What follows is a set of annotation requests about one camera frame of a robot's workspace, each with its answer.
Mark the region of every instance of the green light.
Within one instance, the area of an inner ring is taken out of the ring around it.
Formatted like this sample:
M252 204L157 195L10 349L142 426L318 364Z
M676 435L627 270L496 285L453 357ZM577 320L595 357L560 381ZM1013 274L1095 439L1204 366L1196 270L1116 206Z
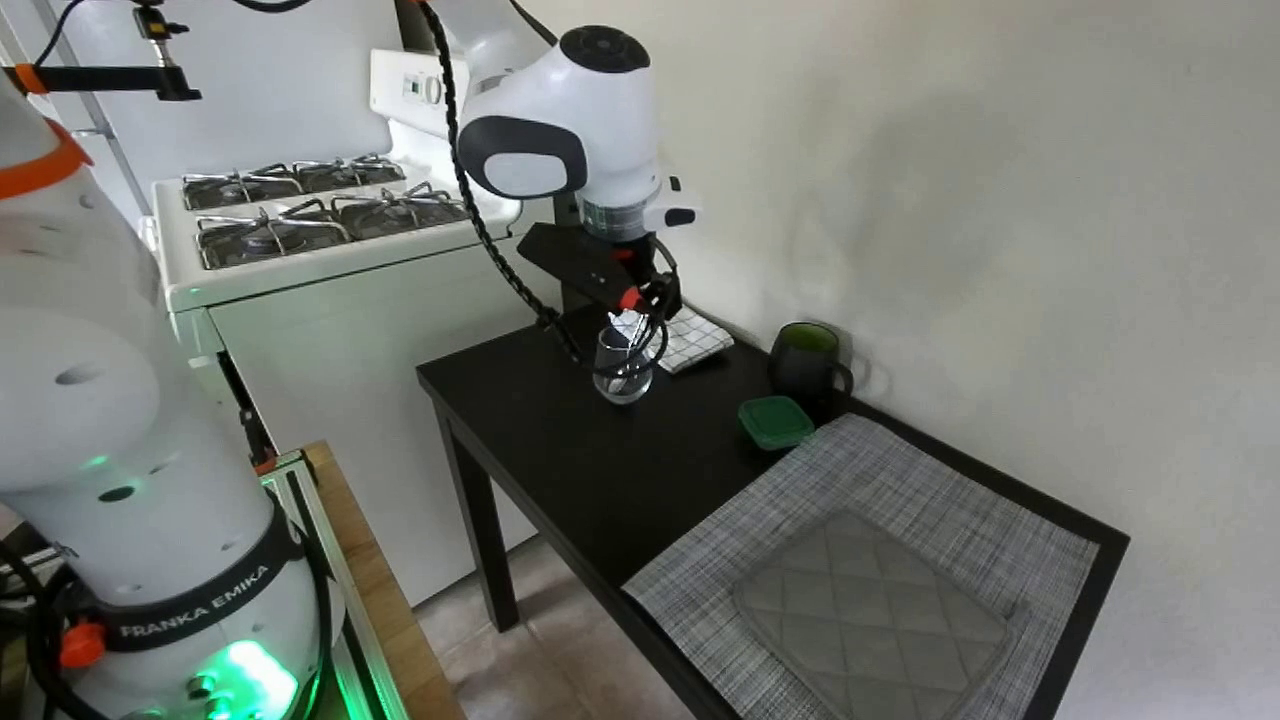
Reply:
M106 466L111 465L111 455L88 455L84 465L79 465L79 473L98 473L98 466Z
M279 720L295 694L295 675L257 641L215 651L200 681L213 694L209 720Z

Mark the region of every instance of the woven mat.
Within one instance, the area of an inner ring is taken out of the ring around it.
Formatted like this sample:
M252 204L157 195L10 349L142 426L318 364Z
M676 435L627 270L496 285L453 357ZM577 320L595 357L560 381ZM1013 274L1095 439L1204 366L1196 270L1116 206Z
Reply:
M1022 716L1090 570L1095 542L963 481L861 414L820 426L679 534L627 579L627 594L648 608L741 716L823 716L823 703L734 617L729 587L799 528L839 506L861 513L930 559L988 608L1015 617L1006 660L963 703L963 716Z

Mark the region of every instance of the clear glass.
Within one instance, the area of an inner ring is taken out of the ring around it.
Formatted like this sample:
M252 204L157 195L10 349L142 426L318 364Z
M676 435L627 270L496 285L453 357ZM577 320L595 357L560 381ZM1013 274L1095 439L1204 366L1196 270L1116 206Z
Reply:
M651 357L635 353L621 332L595 337L591 383L607 404L635 404L651 389Z

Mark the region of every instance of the wooden floor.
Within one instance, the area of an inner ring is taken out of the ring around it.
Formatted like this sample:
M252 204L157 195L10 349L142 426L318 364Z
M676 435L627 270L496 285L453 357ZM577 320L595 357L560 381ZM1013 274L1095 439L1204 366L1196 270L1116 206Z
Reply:
M603 617L562 559L530 539L513 552L525 625L496 632L474 579L417 617L471 720L684 720L691 716Z

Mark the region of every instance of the table leg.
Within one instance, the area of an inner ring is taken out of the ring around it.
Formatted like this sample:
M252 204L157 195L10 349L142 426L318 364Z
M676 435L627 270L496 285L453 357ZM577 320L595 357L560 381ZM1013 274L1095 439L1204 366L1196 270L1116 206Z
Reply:
M513 625L520 625L520 608L513 592L504 528L492 503L492 481L479 466L479 458L453 435L447 419L441 425L443 425L443 455L453 465L453 486L454 486L454 498L463 503L474 577L485 585L486 620L492 627L508 632Z

